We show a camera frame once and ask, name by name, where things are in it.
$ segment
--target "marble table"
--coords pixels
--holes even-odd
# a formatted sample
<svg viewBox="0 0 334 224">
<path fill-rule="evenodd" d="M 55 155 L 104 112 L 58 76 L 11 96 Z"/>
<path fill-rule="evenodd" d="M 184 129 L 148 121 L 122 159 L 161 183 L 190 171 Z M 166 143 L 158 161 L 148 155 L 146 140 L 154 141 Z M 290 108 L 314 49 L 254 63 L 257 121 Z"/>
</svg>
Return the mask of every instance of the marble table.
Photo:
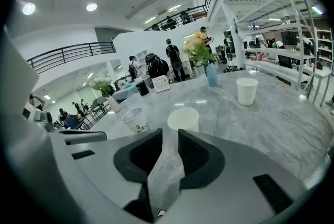
<svg viewBox="0 0 334 224">
<path fill-rule="evenodd" d="M 238 103 L 236 80 L 242 77 L 259 81 L 252 105 Z M 163 129 L 163 148 L 172 150 L 163 150 L 149 176 L 149 186 L 162 190 L 160 194 L 150 190 L 153 203 L 161 200 L 167 185 L 182 177 L 180 157 L 170 154 L 177 152 L 177 132 L 167 125 L 170 113 L 180 107 L 193 107 L 199 112 L 200 132 L 251 146 L 300 180 L 307 178 L 325 155 L 333 129 L 304 95 L 254 70 L 220 74 L 218 79 L 217 87 L 209 87 L 203 77 L 172 84 L 170 90 L 160 93 L 150 90 L 143 97 L 136 93 L 122 102 L 123 108 L 118 113 L 109 112 L 91 128 L 91 131 L 106 132 L 108 139 L 131 135 L 132 131 L 121 118 L 128 110 L 142 107 L 151 129 Z M 173 165 L 165 169 L 169 157 Z M 171 176 L 171 170 L 175 171 L 175 177 Z M 162 180 L 164 177 L 168 182 L 165 189 L 161 185 L 166 182 Z"/>
</svg>

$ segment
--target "paper cup with print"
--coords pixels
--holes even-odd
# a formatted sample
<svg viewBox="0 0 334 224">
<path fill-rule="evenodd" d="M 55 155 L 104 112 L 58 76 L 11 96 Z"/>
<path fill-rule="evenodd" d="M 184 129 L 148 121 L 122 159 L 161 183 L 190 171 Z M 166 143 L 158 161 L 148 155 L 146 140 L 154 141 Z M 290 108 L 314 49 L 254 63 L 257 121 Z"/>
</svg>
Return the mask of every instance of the paper cup with print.
<svg viewBox="0 0 334 224">
<path fill-rule="evenodd" d="M 122 117 L 122 122 L 126 124 L 134 133 L 142 133 L 150 129 L 142 108 L 134 108 L 126 112 Z"/>
<path fill-rule="evenodd" d="M 198 132 L 199 114 L 191 107 L 175 110 L 167 119 L 168 126 L 173 130 L 186 129 Z"/>
</svg>

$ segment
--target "white paper cup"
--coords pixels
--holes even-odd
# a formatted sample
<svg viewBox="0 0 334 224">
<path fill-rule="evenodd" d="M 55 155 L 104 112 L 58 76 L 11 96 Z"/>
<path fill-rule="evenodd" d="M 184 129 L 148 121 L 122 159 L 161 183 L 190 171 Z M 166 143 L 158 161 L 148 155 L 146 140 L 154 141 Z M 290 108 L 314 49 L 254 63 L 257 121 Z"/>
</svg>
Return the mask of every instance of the white paper cup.
<svg viewBox="0 0 334 224">
<path fill-rule="evenodd" d="M 150 129 L 142 108 L 134 108 L 126 112 L 122 117 L 122 122 L 135 133 L 145 132 Z"/>
<path fill-rule="evenodd" d="M 167 119 L 168 126 L 173 130 L 187 129 L 198 132 L 198 112 L 191 107 L 175 110 Z"/>
<path fill-rule="evenodd" d="M 240 78 L 236 81 L 238 101 L 242 105 L 251 105 L 254 101 L 259 81 L 253 78 Z"/>
</svg>

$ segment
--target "flower vase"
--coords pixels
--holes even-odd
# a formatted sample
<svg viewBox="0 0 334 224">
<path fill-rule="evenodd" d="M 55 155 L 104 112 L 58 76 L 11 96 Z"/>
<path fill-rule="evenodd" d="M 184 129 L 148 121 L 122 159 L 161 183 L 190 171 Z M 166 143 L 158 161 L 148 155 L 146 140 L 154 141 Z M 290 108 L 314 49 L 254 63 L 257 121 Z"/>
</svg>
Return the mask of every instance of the flower vase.
<svg viewBox="0 0 334 224">
<path fill-rule="evenodd" d="M 107 98 L 107 101 L 110 105 L 111 110 L 113 110 L 115 113 L 119 112 L 121 110 L 121 106 L 115 101 L 115 99 L 111 96 Z"/>
<path fill-rule="evenodd" d="M 205 75 L 204 65 L 195 67 L 194 71 L 195 71 L 195 74 L 196 74 L 196 78 L 199 78 L 199 77 Z"/>
<path fill-rule="evenodd" d="M 217 70 L 213 63 L 207 67 L 207 79 L 210 87 L 215 87 L 218 84 Z"/>
</svg>

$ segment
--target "blue bottle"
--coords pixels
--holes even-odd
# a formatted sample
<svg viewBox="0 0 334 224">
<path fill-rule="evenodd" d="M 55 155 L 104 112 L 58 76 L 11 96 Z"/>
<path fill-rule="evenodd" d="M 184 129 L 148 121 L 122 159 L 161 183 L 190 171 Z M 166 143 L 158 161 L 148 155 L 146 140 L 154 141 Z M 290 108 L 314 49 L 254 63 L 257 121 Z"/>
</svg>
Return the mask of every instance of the blue bottle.
<svg viewBox="0 0 334 224">
<path fill-rule="evenodd" d="M 213 63 L 207 67 L 207 79 L 210 87 L 215 87 L 218 83 L 217 70 Z"/>
</svg>

